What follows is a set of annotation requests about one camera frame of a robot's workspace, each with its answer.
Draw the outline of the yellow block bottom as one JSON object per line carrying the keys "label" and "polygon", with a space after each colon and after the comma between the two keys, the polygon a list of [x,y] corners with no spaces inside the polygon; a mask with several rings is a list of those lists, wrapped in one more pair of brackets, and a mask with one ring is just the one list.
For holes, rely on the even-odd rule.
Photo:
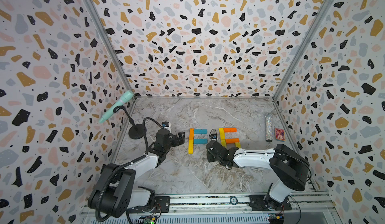
{"label": "yellow block bottom", "polygon": [[189,140],[188,141],[188,154],[193,154],[194,153],[194,141]]}

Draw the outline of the orange block vertical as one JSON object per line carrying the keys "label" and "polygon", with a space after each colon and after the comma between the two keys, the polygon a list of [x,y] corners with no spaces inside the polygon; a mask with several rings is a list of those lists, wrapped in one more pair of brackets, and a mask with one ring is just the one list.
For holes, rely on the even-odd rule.
{"label": "orange block vertical", "polygon": [[193,140],[193,139],[194,139],[194,129],[191,128],[191,129],[189,130],[189,140]]}

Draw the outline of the teal block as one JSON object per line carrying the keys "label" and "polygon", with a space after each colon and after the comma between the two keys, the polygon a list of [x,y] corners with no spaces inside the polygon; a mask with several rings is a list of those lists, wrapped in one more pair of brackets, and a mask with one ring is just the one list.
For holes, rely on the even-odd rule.
{"label": "teal block", "polygon": [[193,140],[193,143],[194,143],[194,145],[198,145],[198,144],[207,144],[207,143],[208,143],[208,140],[207,140],[207,139],[194,139],[194,140]]}
{"label": "teal block", "polygon": [[194,129],[194,134],[207,134],[207,129]]}

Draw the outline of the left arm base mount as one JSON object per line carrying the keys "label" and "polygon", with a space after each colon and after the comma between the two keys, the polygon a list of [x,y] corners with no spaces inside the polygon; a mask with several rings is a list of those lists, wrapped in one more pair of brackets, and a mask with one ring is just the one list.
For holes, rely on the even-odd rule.
{"label": "left arm base mount", "polygon": [[138,206],[128,209],[130,214],[163,214],[168,213],[170,207],[170,196],[155,196],[150,198],[145,206]]}

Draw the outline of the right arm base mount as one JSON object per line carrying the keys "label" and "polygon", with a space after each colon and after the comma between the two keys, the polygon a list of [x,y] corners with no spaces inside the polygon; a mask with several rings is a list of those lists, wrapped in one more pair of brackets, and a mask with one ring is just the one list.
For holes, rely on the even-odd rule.
{"label": "right arm base mount", "polygon": [[249,206],[252,211],[291,211],[292,206],[288,197],[281,203],[266,195],[250,195]]}

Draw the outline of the orange block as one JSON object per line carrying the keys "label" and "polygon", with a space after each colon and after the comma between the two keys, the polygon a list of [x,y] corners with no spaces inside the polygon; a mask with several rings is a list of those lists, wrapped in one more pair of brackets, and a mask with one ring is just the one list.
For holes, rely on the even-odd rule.
{"label": "orange block", "polygon": [[237,128],[224,128],[223,131],[224,133],[236,133]]}

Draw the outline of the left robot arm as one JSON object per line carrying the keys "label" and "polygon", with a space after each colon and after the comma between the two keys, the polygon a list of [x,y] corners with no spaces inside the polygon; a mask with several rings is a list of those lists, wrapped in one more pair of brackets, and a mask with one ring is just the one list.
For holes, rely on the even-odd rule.
{"label": "left robot arm", "polygon": [[126,210],[136,207],[151,210],[155,205],[155,191],[134,187],[135,180],[159,167],[170,149],[183,145],[184,141],[185,132],[174,135],[168,129],[160,129],[142,156],[122,165],[106,165],[88,199],[88,207],[95,210],[96,220],[119,218]]}

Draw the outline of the orange block diagonal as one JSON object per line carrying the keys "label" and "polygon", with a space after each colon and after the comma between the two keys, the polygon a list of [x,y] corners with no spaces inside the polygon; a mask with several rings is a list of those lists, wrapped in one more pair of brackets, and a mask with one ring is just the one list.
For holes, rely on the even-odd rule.
{"label": "orange block diagonal", "polygon": [[240,143],[240,140],[238,138],[226,139],[225,141],[226,141],[227,144]]}

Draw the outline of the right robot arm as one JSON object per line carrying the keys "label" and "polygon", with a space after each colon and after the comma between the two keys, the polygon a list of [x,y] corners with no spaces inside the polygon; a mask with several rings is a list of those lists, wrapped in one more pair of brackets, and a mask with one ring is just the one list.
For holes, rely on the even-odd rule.
{"label": "right robot arm", "polygon": [[272,170],[278,181],[269,186],[264,202],[269,206],[281,206],[294,191],[304,191],[311,174],[309,162],[284,144],[273,149],[247,150],[238,147],[227,149],[218,141],[206,145],[208,162],[218,162],[232,168],[256,167]]}

